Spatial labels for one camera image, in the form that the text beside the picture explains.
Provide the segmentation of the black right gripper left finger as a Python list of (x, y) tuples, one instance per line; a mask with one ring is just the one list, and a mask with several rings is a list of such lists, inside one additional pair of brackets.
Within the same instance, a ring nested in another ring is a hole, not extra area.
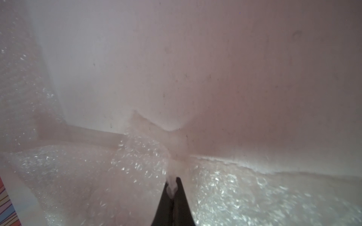
[(173, 225), (173, 199), (169, 197), (167, 188), (166, 182), (151, 226)]

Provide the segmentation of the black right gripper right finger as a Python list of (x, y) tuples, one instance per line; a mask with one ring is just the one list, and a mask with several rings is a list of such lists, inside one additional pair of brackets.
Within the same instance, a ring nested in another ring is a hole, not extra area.
[(176, 178), (177, 191), (173, 199), (173, 225), (174, 226), (196, 226), (193, 219), (182, 181)]

